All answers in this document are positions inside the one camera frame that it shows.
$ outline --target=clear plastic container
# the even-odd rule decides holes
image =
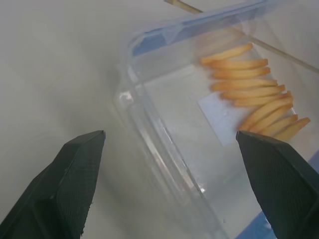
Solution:
[[[310,160],[319,149],[314,7],[319,10],[312,0],[247,1],[134,33],[123,47],[116,104],[194,237],[237,238],[261,212],[234,137],[238,122],[253,109],[221,103],[209,90],[210,72],[199,66],[199,57],[253,42],[241,59],[268,58],[267,77],[292,92],[299,118],[311,119],[290,142]],[[214,125],[209,117],[216,116],[221,123]],[[219,127],[225,131],[217,132]]]

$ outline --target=fry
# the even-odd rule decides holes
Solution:
[[[202,57],[200,59],[201,64],[203,65],[207,65],[212,61],[220,61],[220,60],[224,60],[230,57],[234,57],[234,56],[239,56],[241,54],[243,54],[246,51],[249,51],[250,49],[253,48],[253,44],[252,43],[248,43],[242,46],[237,46],[234,47],[232,49],[217,53],[217,54],[213,54],[211,56],[206,56],[206,57]]]
[[[286,128],[284,131],[275,135],[275,139],[278,139],[281,141],[289,141],[292,137],[294,137],[299,132],[299,130],[305,127],[309,122],[310,122],[309,118],[300,119],[296,121],[295,123],[293,123],[288,128]]]
[[[276,96],[266,96],[266,97],[255,97],[247,99],[238,99],[234,101],[234,106],[237,107],[252,107],[252,106],[263,106],[271,101],[282,99],[291,96],[290,91],[285,94],[280,94]]]
[[[276,80],[255,79],[242,81],[224,81],[211,86],[212,91],[238,90],[257,86],[277,86]]]
[[[263,87],[247,91],[229,91],[223,93],[223,97],[227,99],[245,99],[251,97],[272,96],[285,90],[285,85]]]
[[[289,104],[289,105],[278,108],[277,110],[272,112],[270,115],[268,115],[266,118],[262,119],[253,127],[251,127],[249,131],[253,133],[258,133],[263,128],[270,126],[273,122],[275,122],[277,119],[283,116],[286,113],[286,111],[288,111],[292,107],[293,107],[293,104]]]
[[[261,106],[255,112],[253,112],[250,116],[248,116],[242,125],[239,127],[239,130],[247,131],[256,124],[263,117],[267,116],[272,111],[278,109],[279,107],[286,106],[293,103],[293,97],[287,97],[284,99],[279,99],[272,101],[264,106]]]
[[[298,120],[298,115],[289,116],[286,118],[283,118],[279,120],[278,122],[272,124],[271,126],[262,129],[259,131],[259,134],[265,135],[265,136],[272,136],[274,133],[282,130],[283,128],[287,127],[291,123]]]
[[[251,61],[213,61],[210,64],[210,67],[213,69],[222,69],[222,70],[248,70],[259,68],[268,65],[268,59],[258,59]]]
[[[241,71],[227,71],[227,70],[219,70],[213,73],[213,77],[215,79],[223,79],[223,80],[242,80],[242,79],[250,79],[257,76],[264,76],[269,74],[270,68],[257,68],[253,70],[241,70]]]

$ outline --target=white table surface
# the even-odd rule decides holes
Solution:
[[[133,27],[186,14],[162,0],[0,3],[0,221],[64,143],[103,129],[106,143],[82,238],[183,236],[156,210],[161,200],[112,96],[119,39]]]

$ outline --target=french fry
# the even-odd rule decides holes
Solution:
[[[252,106],[263,106],[271,101],[282,99],[291,96],[291,92],[288,91],[285,94],[266,96],[266,97],[254,97],[246,99],[237,99],[234,101],[234,106],[237,107],[252,107]]]
[[[250,49],[253,48],[253,44],[252,43],[248,43],[242,46],[237,46],[234,47],[232,49],[217,53],[217,54],[213,54],[211,56],[206,56],[206,57],[202,57],[200,59],[201,64],[203,65],[207,65],[209,63],[211,63],[212,61],[220,61],[220,60],[224,60],[230,57],[234,57],[234,56],[239,56],[243,53],[245,53],[246,51],[249,51]]]
[[[283,116],[286,113],[286,111],[288,111],[292,107],[293,107],[293,104],[289,104],[289,105],[278,108],[277,110],[272,112],[270,115],[268,115],[266,118],[260,120],[257,124],[252,126],[249,129],[249,131],[252,133],[258,133],[263,128],[270,126],[273,122],[275,122],[277,119]]]
[[[252,97],[272,96],[285,90],[285,85],[263,87],[258,89],[246,90],[246,91],[228,91],[223,93],[223,98],[226,99],[245,99]]]
[[[255,80],[241,80],[241,81],[224,81],[218,82],[211,86],[212,91],[238,90],[257,86],[277,86],[276,80],[255,79]]]
[[[266,128],[263,128],[261,131],[259,131],[259,134],[265,135],[265,136],[272,136],[276,132],[284,129],[288,125],[290,125],[293,122],[296,122],[298,120],[298,115],[289,116],[286,118],[283,118],[276,123],[272,124],[271,126],[268,126]]]
[[[213,61],[209,66],[213,69],[221,70],[249,70],[268,65],[268,59],[257,59],[250,61]]]
[[[242,125],[239,127],[239,130],[248,131],[254,124],[260,121],[263,117],[269,115],[272,111],[292,103],[293,97],[287,97],[272,101],[264,106],[261,106],[244,120]]]
[[[294,137],[309,122],[310,122],[309,118],[300,119],[300,120],[296,121],[295,123],[293,123],[288,128],[286,128],[284,131],[282,131],[279,134],[275,135],[275,139],[287,142],[292,137]]]
[[[242,80],[254,78],[257,76],[264,76],[269,74],[270,72],[271,71],[269,67],[241,71],[219,70],[213,73],[213,78],[223,80]]]

